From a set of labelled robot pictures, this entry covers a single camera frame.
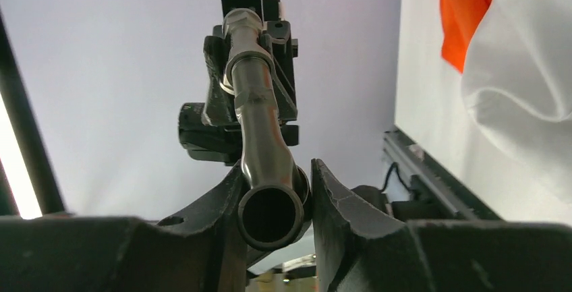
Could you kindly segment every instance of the white wall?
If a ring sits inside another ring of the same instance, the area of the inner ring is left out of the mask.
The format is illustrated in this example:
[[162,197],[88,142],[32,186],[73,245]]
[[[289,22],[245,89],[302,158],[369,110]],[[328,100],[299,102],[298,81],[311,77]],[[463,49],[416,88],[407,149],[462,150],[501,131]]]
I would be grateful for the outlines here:
[[503,219],[572,225],[548,173],[509,158],[469,118],[461,76],[440,56],[439,0],[403,0],[401,18],[397,126]]
[[[177,141],[184,102],[204,101],[204,36],[220,0],[0,0],[68,207],[161,218],[228,168]],[[283,0],[299,38],[301,145],[349,187],[380,185],[393,124],[400,0]]]

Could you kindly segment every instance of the pipe opening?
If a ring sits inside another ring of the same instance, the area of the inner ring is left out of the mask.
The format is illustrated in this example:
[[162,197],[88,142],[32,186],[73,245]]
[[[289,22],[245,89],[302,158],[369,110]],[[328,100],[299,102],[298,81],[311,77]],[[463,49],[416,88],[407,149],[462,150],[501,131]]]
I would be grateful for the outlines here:
[[262,243],[278,241],[296,224],[295,202],[281,189],[262,189],[246,201],[242,213],[245,232]]

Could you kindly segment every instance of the curved metal tube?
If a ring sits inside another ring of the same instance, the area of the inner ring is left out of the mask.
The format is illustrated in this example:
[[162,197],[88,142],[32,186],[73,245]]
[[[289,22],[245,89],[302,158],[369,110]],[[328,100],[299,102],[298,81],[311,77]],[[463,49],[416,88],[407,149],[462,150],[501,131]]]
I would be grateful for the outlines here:
[[249,9],[236,9],[225,17],[223,27],[232,45],[221,85],[235,96],[242,130],[241,169],[252,188],[239,203],[239,230],[253,248],[276,250],[294,242],[308,222],[304,203],[309,184],[280,132],[275,67],[258,44],[260,18]]

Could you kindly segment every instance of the black pole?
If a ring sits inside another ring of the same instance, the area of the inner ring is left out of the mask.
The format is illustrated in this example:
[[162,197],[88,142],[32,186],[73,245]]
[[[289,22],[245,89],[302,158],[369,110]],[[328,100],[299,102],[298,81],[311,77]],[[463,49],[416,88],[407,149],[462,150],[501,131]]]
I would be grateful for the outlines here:
[[0,94],[43,214],[65,211],[0,13]]
[[0,160],[0,216],[14,216],[18,214],[18,207],[4,173],[2,160]]

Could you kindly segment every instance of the black bracket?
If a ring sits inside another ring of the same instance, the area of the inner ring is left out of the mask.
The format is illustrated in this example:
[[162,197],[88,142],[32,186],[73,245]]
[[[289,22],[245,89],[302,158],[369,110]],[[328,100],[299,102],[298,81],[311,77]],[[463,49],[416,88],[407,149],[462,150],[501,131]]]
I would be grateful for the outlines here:
[[568,291],[572,229],[400,221],[312,161],[320,291]]
[[[286,145],[298,145],[298,126],[287,124],[297,119],[293,68],[297,40],[291,37],[290,23],[280,18],[280,0],[222,0],[222,3],[223,15],[246,7],[254,9],[266,22],[260,46],[272,55],[276,66],[272,77],[282,135]],[[179,114],[179,141],[193,159],[233,165],[242,151],[240,125],[234,111],[234,97],[220,86],[229,50],[222,26],[215,26],[203,46],[209,77],[206,102],[183,105]]]

